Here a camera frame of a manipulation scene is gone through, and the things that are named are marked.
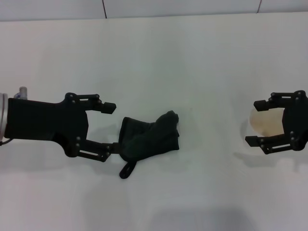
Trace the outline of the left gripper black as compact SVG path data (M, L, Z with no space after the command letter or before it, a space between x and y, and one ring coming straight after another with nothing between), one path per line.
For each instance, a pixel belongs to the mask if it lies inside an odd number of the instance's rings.
M53 141L68 157L82 157L105 162L111 154L120 154L120 144L87 140L86 111L111 115L115 103L103 102L98 94L75 95L60 103L8 99L5 138Z

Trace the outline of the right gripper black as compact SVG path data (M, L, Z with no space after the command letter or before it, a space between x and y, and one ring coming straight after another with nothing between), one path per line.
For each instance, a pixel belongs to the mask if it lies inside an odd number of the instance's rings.
M254 107L257 111L284 108L284 134L269 137L246 136L245 141L250 147L259 147L264 154L301 151L305 148L308 142L308 97L305 91L273 92L267 101L255 101Z

